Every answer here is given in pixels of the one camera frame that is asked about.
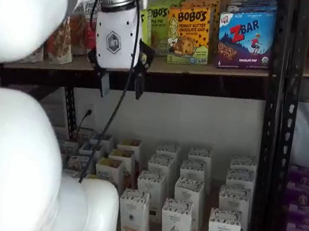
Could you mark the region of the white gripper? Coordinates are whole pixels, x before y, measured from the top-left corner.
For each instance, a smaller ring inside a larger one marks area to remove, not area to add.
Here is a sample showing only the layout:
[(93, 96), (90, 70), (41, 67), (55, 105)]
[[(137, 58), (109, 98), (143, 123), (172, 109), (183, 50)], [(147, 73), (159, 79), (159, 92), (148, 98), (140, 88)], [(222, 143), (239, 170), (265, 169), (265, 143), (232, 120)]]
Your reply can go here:
[(135, 6), (119, 11), (97, 14), (96, 48), (88, 59), (97, 77), (101, 97), (110, 92), (109, 70), (134, 67), (136, 99), (144, 93), (145, 76), (155, 57), (155, 51), (142, 40), (141, 20)]

